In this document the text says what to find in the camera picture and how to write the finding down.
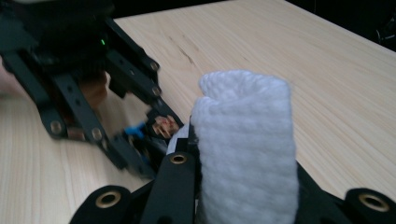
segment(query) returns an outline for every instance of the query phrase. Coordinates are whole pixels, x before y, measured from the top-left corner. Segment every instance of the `black metal bracket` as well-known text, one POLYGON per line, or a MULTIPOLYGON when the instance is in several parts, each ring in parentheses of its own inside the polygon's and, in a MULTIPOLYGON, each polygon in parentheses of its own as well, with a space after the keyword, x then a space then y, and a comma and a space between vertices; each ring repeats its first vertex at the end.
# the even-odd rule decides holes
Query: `black metal bracket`
POLYGON ((154 177, 161 160, 144 161, 142 150, 164 148, 169 139, 151 125, 158 116, 171 116, 178 127, 183 123, 161 98, 160 66, 110 18, 113 9, 109 0, 7 3, 0 14, 0 55, 35 102, 51 137, 95 144, 119 169, 154 177), (82 78, 104 72, 119 97, 129 92, 151 106, 141 130, 144 149, 135 148, 122 129, 107 136, 80 91, 82 78))

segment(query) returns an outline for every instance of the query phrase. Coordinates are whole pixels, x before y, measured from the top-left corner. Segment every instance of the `white fabric sleeve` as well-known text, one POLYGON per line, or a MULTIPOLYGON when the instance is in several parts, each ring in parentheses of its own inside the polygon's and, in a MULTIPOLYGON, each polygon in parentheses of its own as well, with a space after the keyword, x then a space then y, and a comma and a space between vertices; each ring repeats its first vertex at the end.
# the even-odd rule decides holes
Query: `white fabric sleeve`
POLYGON ((293 223, 299 186, 288 83, 230 70, 204 75, 200 88, 191 112, 203 174, 197 223, 293 223))

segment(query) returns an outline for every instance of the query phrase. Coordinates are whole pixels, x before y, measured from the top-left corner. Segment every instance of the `white towel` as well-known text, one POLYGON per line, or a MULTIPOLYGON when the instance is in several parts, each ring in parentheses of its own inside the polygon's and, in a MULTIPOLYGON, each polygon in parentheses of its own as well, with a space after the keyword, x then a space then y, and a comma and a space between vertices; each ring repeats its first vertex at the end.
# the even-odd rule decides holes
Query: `white towel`
POLYGON ((231 70, 204 75, 200 87, 191 112, 203 174, 197 223, 293 223, 299 187, 288 83, 231 70))

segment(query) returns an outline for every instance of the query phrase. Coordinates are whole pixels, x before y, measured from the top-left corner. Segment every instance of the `wood grain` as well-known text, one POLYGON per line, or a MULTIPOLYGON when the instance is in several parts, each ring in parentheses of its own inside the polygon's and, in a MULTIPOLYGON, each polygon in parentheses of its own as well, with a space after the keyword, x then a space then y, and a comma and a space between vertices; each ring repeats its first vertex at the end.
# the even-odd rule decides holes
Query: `wood grain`
MULTIPOLYGON (((396 200, 396 53, 285 1, 227 1, 117 20, 160 66, 163 99, 188 121, 216 70, 248 69, 292 89, 297 159, 325 190, 376 189, 396 200)), ((111 95, 110 132, 145 106, 111 95)), ((95 147, 48 137, 30 102, 0 101, 0 223, 67 223, 95 189, 147 180, 95 147)))

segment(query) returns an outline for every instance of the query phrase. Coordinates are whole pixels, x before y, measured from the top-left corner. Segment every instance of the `bolt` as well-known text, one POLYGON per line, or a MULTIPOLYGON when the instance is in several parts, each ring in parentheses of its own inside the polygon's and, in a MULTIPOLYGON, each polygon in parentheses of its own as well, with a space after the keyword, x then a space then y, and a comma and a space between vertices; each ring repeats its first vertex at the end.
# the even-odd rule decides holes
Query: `bolt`
POLYGON ((151 63, 150 65, 151 65, 151 69, 154 71, 158 71, 158 69, 160 69, 157 63, 151 63))
POLYGON ((62 132, 62 125, 61 122, 59 122, 58 120, 54 120, 53 122, 50 123, 50 130, 55 133, 55 134, 59 134, 62 132))
POLYGON ((95 139, 96 141, 99 141, 102 139, 102 132, 98 128, 94 128, 94 129, 92 129, 92 136, 93 136, 93 139, 95 139))

